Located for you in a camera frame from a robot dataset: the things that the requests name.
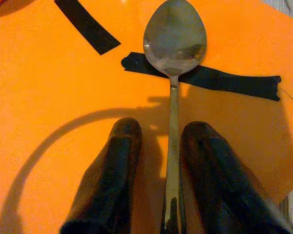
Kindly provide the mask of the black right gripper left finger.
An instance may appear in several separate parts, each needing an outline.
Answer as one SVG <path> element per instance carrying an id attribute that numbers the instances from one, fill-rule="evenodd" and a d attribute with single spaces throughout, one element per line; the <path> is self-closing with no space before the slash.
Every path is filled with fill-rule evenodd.
<path id="1" fill-rule="evenodd" d="M 141 146 L 137 120 L 125 117 L 114 123 L 106 144 L 81 179 L 60 233 L 130 233 Z"/>

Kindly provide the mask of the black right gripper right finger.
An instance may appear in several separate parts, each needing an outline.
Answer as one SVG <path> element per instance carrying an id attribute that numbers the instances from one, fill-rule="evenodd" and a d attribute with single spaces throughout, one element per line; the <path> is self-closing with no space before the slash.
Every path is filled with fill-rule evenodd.
<path id="1" fill-rule="evenodd" d="M 184 128 L 181 155 L 205 233 L 293 233 L 253 172 L 209 124 L 193 121 Z"/>

